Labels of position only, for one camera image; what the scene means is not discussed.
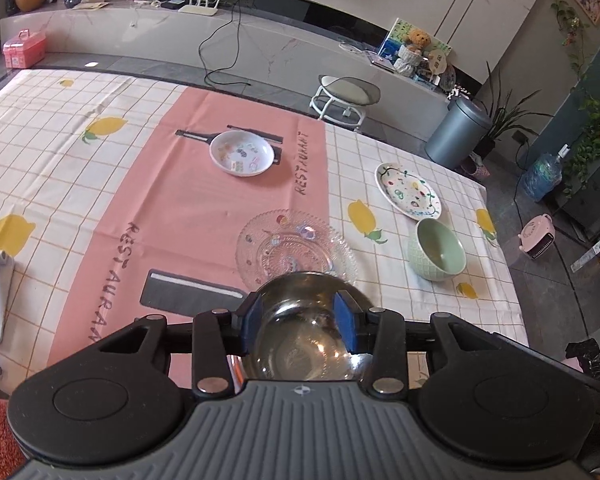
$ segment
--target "table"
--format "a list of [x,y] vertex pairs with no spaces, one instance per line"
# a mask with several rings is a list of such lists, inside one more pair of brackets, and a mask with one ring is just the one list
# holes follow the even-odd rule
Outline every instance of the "table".
[[[212,165],[206,144],[174,134],[209,134],[228,124],[281,136],[282,163],[235,178]],[[434,184],[440,219],[467,252],[460,276],[431,283],[410,269],[404,250],[415,222],[376,188],[381,161],[408,165]],[[366,238],[351,221],[349,205],[358,200],[386,243]],[[411,320],[451,312],[527,343],[502,250],[477,224],[476,210],[485,208],[479,184],[245,99],[131,76],[23,70],[0,92],[0,248],[16,262],[0,388],[12,391],[134,317],[160,312],[169,322],[190,320],[181,294],[245,295],[235,259],[240,233],[260,213],[287,208],[328,218],[344,234],[358,265],[356,285],[376,305]],[[165,303],[158,307],[155,298]],[[174,356],[170,376],[178,384],[190,380],[189,363],[190,356]],[[410,356],[411,366],[419,369],[414,380],[426,378],[421,356]]]

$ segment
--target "gray trash can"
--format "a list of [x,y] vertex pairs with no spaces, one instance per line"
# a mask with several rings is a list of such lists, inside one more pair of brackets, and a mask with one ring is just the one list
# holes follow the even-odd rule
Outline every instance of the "gray trash can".
[[451,101],[449,112],[425,144],[425,151],[436,164],[457,168],[478,141],[491,128],[491,118],[464,97]]

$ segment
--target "floor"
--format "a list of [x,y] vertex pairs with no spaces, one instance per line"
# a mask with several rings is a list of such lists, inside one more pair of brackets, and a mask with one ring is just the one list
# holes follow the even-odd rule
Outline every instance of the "floor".
[[[97,63],[85,68],[87,63]],[[261,82],[245,80],[225,73],[212,75],[214,85],[205,82],[202,69],[146,59],[100,56],[93,54],[48,54],[39,68],[78,68],[129,75],[159,78],[213,88],[236,94],[307,115],[315,115],[308,108],[309,97]],[[0,89],[10,75],[0,56]],[[397,148],[419,156],[426,156],[424,142],[386,124],[367,118],[362,133],[382,140]],[[600,329],[600,266],[590,262],[575,274],[568,266],[587,249],[579,245],[568,218],[558,212],[554,216],[557,226],[568,235],[557,233],[555,244],[537,260],[531,260],[518,249],[517,234],[522,224],[534,216],[551,213],[544,203],[534,203],[523,192],[517,193],[522,224],[513,200],[520,170],[496,153],[486,161],[491,176],[484,181],[487,204],[498,231],[498,241],[504,250],[516,287],[525,320],[531,348],[561,360],[567,343],[587,338]]]

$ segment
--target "pink tablecloth stripe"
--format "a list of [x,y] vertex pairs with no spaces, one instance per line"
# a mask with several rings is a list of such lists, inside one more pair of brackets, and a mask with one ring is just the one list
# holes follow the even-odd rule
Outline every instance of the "pink tablecloth stripe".
[[[213,165],[204,142],[174,134],[179,128],[222,132],[228,124],[283,137],[280,165],[237,178]],[[300,164],[306,164],[305,187],[296,183]],[[151,313],[139,303],[150,269],[245,290],[235,263],[244,225],[278,208],[302,210],[328,222],[327,182],[322,123],[187,89],[152,133],[100,220],[64,306],[48,364]],[[168,314],[169,322],[188,320]],[[170,375],[189,385],[190,357],[174,359]]]

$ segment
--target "pink space heater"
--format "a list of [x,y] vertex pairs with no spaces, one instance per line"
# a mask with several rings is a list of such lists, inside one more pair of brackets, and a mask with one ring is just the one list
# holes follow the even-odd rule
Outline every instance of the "pink space heater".
[[554,222],[547,214],[536,216],[524,226],[518,238],[520,238],[520,250],[535,259],[554,243]]

